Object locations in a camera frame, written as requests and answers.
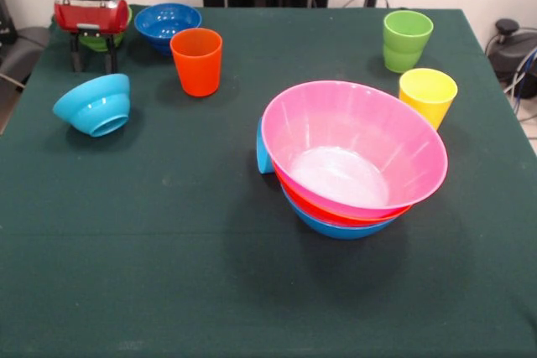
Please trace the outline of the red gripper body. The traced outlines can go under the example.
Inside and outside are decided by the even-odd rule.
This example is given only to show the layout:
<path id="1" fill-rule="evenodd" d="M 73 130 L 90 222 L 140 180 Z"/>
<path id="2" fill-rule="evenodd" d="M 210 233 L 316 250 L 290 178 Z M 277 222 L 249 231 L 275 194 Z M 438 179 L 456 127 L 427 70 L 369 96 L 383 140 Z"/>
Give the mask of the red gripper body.
<path id="1" fill-rule="evenodd" d="M 55 21 L 65 31 L 119 34 L 128 26 L 125 0 L 55 0 Z"/>

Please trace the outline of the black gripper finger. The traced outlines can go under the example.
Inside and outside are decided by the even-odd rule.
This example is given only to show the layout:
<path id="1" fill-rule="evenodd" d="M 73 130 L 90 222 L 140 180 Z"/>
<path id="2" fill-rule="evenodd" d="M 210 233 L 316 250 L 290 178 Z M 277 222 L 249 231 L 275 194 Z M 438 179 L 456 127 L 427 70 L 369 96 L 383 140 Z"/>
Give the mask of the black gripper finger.
<path id="1" fill-rule="evenodd" d="M 80 52 L 80 34 L 78 32 L 70 34 L 70 60 L 74 72 L 84 70 Z"/>
<path id="2" fill-rule="evenodd" d="M 105 56 L 106 72 L 108 74 L 117 73 L 117 50 L 114 42 L 114 35 L 109 34 L 105 37 L 107 44 L 107 53 Z"/>

